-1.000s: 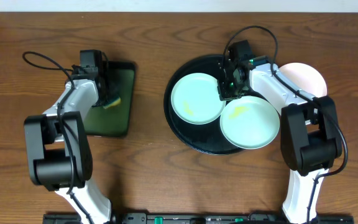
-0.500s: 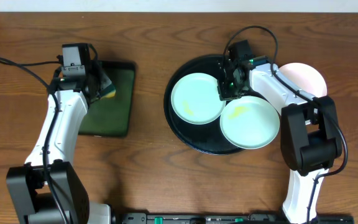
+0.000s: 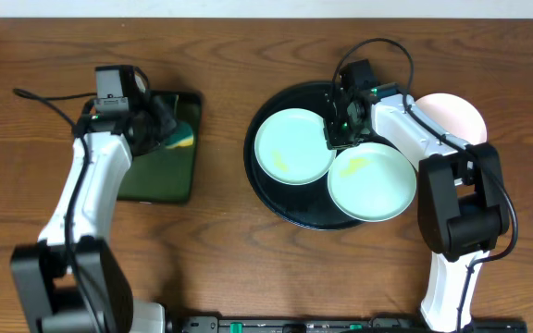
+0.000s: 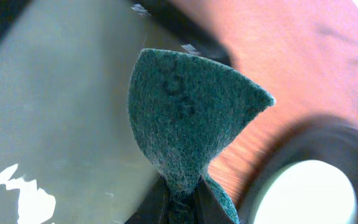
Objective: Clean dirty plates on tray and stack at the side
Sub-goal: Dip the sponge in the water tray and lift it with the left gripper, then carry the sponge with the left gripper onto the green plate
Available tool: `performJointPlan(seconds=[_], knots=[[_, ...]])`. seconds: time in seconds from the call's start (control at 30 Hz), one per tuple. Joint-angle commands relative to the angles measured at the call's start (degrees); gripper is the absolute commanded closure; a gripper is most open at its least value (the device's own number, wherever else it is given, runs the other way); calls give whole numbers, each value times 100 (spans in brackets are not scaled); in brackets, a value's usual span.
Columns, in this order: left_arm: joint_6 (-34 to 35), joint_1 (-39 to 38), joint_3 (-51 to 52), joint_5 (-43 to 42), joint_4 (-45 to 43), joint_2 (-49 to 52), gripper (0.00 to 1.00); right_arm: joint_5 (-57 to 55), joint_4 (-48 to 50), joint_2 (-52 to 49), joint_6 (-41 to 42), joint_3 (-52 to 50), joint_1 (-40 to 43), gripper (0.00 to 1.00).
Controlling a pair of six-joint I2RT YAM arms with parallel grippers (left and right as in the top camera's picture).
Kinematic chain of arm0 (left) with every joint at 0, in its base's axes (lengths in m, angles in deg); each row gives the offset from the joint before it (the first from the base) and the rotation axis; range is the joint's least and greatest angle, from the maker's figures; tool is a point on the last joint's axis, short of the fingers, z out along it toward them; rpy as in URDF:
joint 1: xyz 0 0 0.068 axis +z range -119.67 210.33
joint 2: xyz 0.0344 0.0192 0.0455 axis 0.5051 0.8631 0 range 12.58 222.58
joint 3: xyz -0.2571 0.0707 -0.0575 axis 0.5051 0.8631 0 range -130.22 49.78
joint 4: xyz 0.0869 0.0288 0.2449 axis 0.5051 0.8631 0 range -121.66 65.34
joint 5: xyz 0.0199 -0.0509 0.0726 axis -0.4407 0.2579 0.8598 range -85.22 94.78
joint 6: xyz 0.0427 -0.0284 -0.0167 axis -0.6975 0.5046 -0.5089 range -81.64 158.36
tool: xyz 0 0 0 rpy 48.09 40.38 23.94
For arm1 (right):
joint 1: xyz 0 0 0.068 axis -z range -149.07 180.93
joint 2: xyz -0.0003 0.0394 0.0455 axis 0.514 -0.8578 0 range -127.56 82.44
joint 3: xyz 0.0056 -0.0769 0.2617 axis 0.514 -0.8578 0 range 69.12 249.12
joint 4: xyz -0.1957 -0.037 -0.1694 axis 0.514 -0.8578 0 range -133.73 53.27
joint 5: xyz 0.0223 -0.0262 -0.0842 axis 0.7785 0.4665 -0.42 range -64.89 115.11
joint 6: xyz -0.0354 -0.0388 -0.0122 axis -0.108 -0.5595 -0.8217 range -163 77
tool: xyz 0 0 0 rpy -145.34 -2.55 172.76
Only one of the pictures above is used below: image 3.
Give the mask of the pink round plate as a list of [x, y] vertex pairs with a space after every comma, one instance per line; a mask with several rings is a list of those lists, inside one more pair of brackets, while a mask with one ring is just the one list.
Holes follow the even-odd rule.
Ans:
[[438, 92], [419, 98], [415, 104], [452, 135], [471, 144], [487, 141], [486, 123], [478, 110], [464, 98]]

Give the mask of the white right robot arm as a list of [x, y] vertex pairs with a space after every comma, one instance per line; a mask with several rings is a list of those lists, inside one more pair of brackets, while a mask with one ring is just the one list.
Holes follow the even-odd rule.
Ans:
[[461, 332], [480, 267], [497, 239], [518, 236], [497, 150], [455, 136], [421, 111], [396, 84], [333, 88], [328, 146], [341, 149], [328, 172], [328, 193], [347, 216], [381, 222], [418, 200], [417, 223], [432, 252], [420, 313], [436, 332]]

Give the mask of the green and yellow sponge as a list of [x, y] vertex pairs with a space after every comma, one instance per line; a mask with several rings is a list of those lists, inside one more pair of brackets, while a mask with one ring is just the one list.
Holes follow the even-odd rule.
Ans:
[[184, 121], [181, 121], [176, 130], [165, 140], [167, 149], [179, 147], [189, 147], [194, 144], [194, 132], [192, 127]]

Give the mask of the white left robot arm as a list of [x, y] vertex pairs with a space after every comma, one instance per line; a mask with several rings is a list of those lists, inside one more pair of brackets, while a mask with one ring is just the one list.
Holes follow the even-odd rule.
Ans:
[[98, 105], [89, 100], [68, 121], [73, 159], [59, 202], [38, 240], [12, 253], [19, 301], [32, 332], [168, 332], [165, 306], [134, 299], [109, 238], [134, 157], [162, 146], [178, 121], [158, 94]]

